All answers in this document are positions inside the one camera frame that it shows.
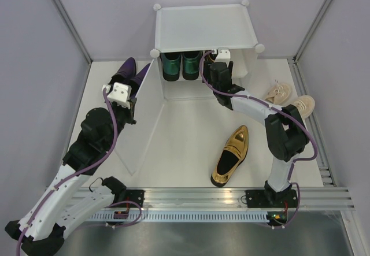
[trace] purple shoe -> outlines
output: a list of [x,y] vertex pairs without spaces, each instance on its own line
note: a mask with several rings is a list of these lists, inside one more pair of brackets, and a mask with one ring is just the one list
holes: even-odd
[[136,75],[136,61],[134,58],[128,58],[118,69],[117,73],[113,75],[109,84],[114,83],[127,84],[129,79]]
[[146,72],[148,72],[150,64],[145,65],[145,67],[129,82],[128,85],[131,86],[131,96],[130,98],[135,97],[136,93],[138,93],[139,88],[144,80]]

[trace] gold loafer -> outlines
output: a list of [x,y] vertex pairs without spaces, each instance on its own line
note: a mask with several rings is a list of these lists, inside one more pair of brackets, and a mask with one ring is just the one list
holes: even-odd
[[216,187],[226,185],[236,168],[244,161],[248,151],[248,129],[240,126],[227,140],[219,162],[210,180]]

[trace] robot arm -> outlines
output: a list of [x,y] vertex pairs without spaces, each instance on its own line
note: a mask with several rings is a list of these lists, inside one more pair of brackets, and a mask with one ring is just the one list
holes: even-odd
[[[126,123],[135,124],[136,99],[130,99],[131,87],[121,83],[103,87],[111,91],[106,99],[111,102],[117,125],[116,136]],[[98,210],[125,198],[126,186],[114,177],[88,197],[65,209],[73,194],[95,173],[107,151],[114,145],[112,118],[108,110],[99,107],[90,110],[81,123],[81,132],[63,158],[57,175],[36,205],[21,220],[11,221],[5,231],[11,238],[22,242],[21,248],[29,256],[54,255],[64,240],[81,223]]]
[[264,195],[273,205],[290,193],[292,163],[303,152],[309,139],[294,122],[272,108],[288,114],[304,126],[301,115],[293,105],[281,107],[265,101],[258,102],[260,100],[244,88],[233,84],[231,80],[233,62],[230,61],[230,52],[221,51],[214,62],[204,62],[203,76],[207,84],[212,86],[219,104],[244,113],[266,127],[268,147],[273,155],[273,161],[271,174],[265,182]]

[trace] dark green boot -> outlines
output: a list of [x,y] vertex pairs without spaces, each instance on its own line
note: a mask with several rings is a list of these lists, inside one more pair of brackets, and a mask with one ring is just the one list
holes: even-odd
[[180,77],[181,53],[162,53],[163,78],[177,81]]
[[202,51],[183,53],[183,77],[185,80],[193,81],[199,77],[199,62],[202,55]]

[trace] shoe lace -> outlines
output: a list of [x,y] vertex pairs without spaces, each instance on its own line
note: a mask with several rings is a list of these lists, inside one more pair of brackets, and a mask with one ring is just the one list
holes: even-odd
[[300,111],[307,109],[306,104],[304,104],[300,99],[294,102],[294,106],[296,106]]
[[275,96],[280,96],[280,97],[284,97],[286,95],[286,92],[284,91],[284,87],[280,84],[277,84],[276,85],[276,88],[273,90],[273,92],[275,93]]

